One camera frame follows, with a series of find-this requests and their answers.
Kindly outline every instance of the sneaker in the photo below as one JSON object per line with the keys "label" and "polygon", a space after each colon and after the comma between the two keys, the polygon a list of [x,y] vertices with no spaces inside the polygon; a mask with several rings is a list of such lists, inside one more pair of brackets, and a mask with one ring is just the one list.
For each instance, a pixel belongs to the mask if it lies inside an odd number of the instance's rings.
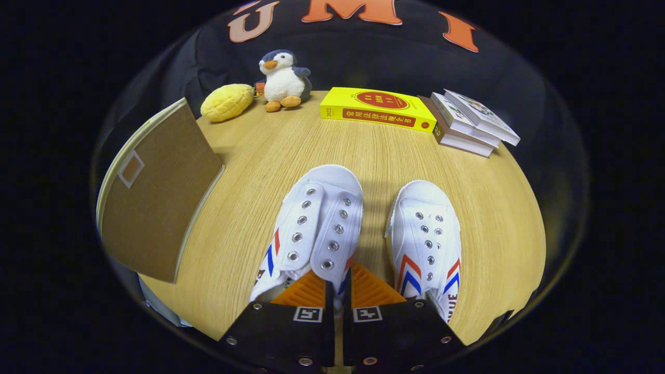
{"label": "sneaker", "polygon": [[395,289],[406,299],[428,299],[450,322],[460,289],[460,222],[446,194],[415,180],[400,190],[385,233]]}
{"label": "sneaker", "polygon": [[362,188],[349,169],[322,165],[308,171],[282,201],[250,302],[272,301],[312,270],[332,283],[339,310],[361,220]]}

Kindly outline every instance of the wood grain surface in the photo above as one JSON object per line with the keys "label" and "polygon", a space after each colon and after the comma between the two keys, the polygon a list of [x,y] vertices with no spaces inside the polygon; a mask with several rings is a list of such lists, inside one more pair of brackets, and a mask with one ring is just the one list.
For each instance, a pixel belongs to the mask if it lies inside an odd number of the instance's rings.
{"label": "wood grain surface", "polygon": [[393,285],[383,238],[392,201],[407,182],[429,180],[446,192],[462,227],[451,328],[468,345],[496,317],[523,308],[543,275],[545,230],[506,147],[484,158],[441,146],[426,132],[321,119],[325,94],[312,92],[300,106],[274,113],[264,111],[259,97],[229,121],[198,120],[226,170],[194,222],[176,283],[142,276],[150,289],[182,319],[220,339],[249,302],[286,193],[309,169],[340,164],[364,191],[357,262]]}

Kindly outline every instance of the yellow plush fruit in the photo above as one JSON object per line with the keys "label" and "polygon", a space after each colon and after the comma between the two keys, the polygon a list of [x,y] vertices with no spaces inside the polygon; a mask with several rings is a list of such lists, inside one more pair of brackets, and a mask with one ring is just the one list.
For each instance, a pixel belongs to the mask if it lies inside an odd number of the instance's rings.
{"label": "yellow plush fruit", "polygon": [[250,85],[225,85],[211,92],[201,104],[201,115],[213,122],[233,118],[243,112],[254,99]]}

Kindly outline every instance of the penguin orange feet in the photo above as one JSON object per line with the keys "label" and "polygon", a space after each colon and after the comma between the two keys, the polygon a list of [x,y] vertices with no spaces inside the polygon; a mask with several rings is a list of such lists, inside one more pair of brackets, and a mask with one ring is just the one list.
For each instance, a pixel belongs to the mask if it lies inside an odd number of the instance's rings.
{"label": "penguin orange feet", "polygon": [[300,101],[301,100],[299,97],[291,95],[291,96],[286,96],[279,103],[288,108],[290,106],[297,106],[298,104],[300,104]]}
{"label": "penguin orange feet", "polygon": [[265,111],[266,112],[277,112],[280,108],[279,101],[269,101],[265,105]]}

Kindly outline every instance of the red and blue stripe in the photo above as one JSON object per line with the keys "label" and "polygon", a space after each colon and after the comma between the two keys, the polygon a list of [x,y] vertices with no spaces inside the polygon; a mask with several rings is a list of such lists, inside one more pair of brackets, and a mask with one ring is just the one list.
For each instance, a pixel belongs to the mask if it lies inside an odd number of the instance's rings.
{"label": "red and blue stripe", "polygon": [[[450,278],[450,276],[453,273],[455,273],[455,276],[453,278]],[[459,258],[458,258],[457,262],[455,263],[455,265],[453,265],[453,267],[450,268],[450,270],[448,270],[448,276],[446,277],[446,279],[449,279],[449,278],[450,278],[450,280],[448,281],[448,283],[444,287],[444,294],[446,293],[446,291],[448,291],[455,284],[455,282],[457,282],[458,287],[460,286],[460,259]]]}
{"label": "red and blue stripe", "polygon": [[266,256],[268,256],[268,272],[270,273],[270,276],[273,276],[273,268],[275,267],[273,263],[273,248],[275,248],[275,259],[277,258],[277,254],[279,254],[279,229],[275,231],[275,236],[273,236],[273,242],[270,244],[268,247],[268,251],[266,252]]}
{"label": "red and blue stripe", "polygon": [[413,260],[411,260],[409,256],[404,254],[402,256],[402,265],[400,266],[400,277],[398,278],[397,281],[397,286],[400,287],[398,291],[400,292],[400,295],[404,296],[404,290],[406,289],[406,284],[411,283],[411,285],[414,286],[414,288],[416,288],[418,294],[420,295],[422,293],[422,291],[420,290],[420,282],[416,279],[416,277],[413,276],[413,274],[411,274],[409,269],[406,267],[407,264],[409,265],[409,268],[411,270],[413,270],[416,274],[418,274],[418,279],[422,277],[418,265],[416,265],[416,263]]}

